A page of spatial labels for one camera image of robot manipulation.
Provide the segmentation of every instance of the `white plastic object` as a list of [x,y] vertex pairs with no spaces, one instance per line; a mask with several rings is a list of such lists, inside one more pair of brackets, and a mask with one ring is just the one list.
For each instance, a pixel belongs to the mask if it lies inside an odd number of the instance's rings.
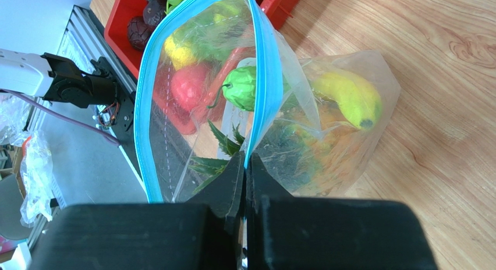
[[0,49],[0,89],[43,97],[53,81],[49,71],[48,61],[37,54]]
[[25,270],[31,263],[31,253],[26,242],[17,245],[12,259],[4,263],[0,263],[2,270]]

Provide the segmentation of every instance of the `yellow toy fruit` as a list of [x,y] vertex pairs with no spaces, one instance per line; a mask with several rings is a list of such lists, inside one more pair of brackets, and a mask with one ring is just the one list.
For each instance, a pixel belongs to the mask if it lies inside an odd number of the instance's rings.
[[194,57],[193,50],[190,46],[184,44],[178,46],[173,39],[173,35],[169,36],[164,42],[164,51],[169,56],[174,65],[174,69],[179,70],[185,66],[194,65],[198,59]]
[[382,114],[381,96],[366,79],[335,69],[312,82],[316,94],[336,101],[343,116],[358,129],[371,129]]

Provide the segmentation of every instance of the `red plastic bin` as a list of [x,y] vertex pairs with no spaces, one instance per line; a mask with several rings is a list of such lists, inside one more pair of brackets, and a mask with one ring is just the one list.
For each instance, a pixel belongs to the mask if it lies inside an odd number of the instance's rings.
[[[299,0],[257,0],[272,22],[280,29]],[[127,24],[132,17],[141,16],[147,5],[146,0],[115,0],[114,7],[105,27],[105,40],[131,73],[138,78],[143,53],[131,47],[127,40]]]

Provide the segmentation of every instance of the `wood grain surface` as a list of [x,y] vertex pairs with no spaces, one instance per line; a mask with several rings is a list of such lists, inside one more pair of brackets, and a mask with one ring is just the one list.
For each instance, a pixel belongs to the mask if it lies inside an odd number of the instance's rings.
[[[93,0],[105,24],[114,0]],[[402,92],[344,197],[407,203],[441,269],[496,269],[496,0],[301,0],[299,57],[378,49]]]

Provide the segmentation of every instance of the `crumpled plastic wrap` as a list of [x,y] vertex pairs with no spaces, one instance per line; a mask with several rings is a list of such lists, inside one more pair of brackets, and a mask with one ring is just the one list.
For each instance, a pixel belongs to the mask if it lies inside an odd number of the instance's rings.
[[20,174],[26,188],[26,198],[21,205],[21,224],[32,227],[41,214],[52,220],[50,200],[52,198],[53,163],[52,152],[40,131],[22,132],[12,137],[13,145],[23,147]]
[[0,94],[0,145],[22,132],[29,116],[29,104],[20,98]]

